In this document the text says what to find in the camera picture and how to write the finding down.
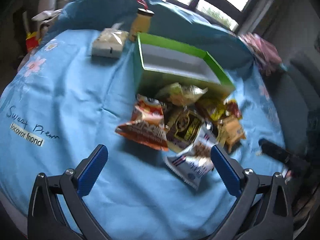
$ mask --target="metal bolt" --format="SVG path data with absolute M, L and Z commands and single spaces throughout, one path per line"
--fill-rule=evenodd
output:
M 73 169 L 67 169 L 65 172 L 67 175 L 72 175 L 73 174 Z
M 251 169 L 245 169 L 245 170 L 244 170 L 244 173 L 247 174 L 247 175 L 250 175 L 250 174 L 253 173 L 253 170 L 251 170 Z
M 277 177 L 277 178 L 280 178 L 280 177 L 282 177 L 282 174 L 279 173 L 279 172 L 276 172 L 276 177 Z

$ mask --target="small orange package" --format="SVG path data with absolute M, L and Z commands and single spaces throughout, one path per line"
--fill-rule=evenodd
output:
M 153 149 L 168 151 L 164 115 L 158 100 L 138 94 L 131 121 L 119 125 L 115 132 Z

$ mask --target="open cardboard box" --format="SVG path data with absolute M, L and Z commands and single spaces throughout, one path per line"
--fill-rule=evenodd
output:
M 151 98 L 161 88 L 175 82 L 208 88 L 205 97 L 221 100 L 235 89 L 208 52 L 147 33 L 137 36 L 134 81 L 136 92 Z

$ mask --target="gray wall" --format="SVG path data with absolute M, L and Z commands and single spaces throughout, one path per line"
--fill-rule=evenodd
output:
M 285 63 L 304 52 L 320 70 L 320 54 L 314 48 L 319 32 L 320 19 L 309 1 L 294 0 L 268 41 L 276 46 Z

